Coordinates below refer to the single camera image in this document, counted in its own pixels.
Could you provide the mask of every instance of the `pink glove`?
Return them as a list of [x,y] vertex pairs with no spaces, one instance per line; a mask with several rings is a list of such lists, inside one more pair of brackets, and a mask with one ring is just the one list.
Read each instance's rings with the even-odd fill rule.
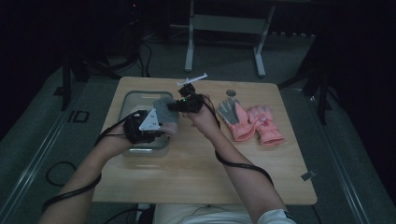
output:
[[283,134],[273,122],[273,114],[270,107],[256,105],[248,110],[248,120],[254,124],[260,135],[260,142],[264,146],[273,146],[283,142]]
[[221,102],[218,112],[232,132],[235,142],[246,141],[253,136],[254,126],[248,122],[248,113],[237,100],[228,98]]

